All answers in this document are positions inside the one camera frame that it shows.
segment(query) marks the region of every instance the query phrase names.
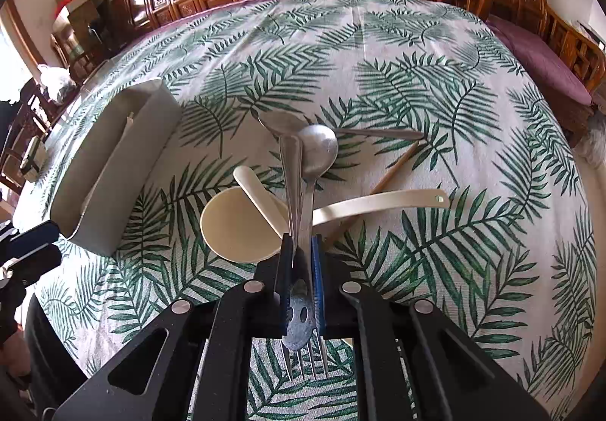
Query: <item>open gray tray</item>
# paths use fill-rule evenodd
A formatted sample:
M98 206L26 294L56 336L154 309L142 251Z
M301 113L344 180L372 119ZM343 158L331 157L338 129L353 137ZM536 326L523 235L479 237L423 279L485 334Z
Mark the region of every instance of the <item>open gray tray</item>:
M120 139L131 112L134 122ZM50 207L50 218L66 239L97 255L114 253L180 118L181 106L160 78L125 88L111 100L84 138Z

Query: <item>floor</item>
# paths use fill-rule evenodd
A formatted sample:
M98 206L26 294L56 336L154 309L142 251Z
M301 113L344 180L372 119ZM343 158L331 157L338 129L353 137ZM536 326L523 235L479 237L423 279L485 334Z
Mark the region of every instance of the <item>floor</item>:
M598 271L596 276L598 306L592 345L587 353L572 405L576 404L587 390L606 358L606 286L604 285L606 282L606 162L595 170L579 156L575 155L575 161L587 193L589 210L592 215Z

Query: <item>person's hand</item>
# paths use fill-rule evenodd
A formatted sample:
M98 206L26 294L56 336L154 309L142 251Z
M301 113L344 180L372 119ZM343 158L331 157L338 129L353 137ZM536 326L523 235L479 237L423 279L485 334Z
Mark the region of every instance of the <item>person's hand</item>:
M31 372L30 351L23 338L23 331L16 331L0 347L0 365L14 377L24 377Z

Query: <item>red object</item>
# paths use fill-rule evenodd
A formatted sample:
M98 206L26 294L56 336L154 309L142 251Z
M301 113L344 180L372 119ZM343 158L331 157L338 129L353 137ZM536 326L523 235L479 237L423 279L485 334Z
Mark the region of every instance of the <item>red object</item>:
M63 9L63 7L67 6L72 1L73 0L62 0L61 2L59 2L59 4L57 4L57 8L55 9L55 19L57 19L57 16L59 16L59 13Z

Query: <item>window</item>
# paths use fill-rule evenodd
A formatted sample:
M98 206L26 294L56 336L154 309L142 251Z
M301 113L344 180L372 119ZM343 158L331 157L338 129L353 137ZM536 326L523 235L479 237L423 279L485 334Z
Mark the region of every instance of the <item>window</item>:
M30 79L31 72L0 21L0 100L11 103L18 101L21 88Z

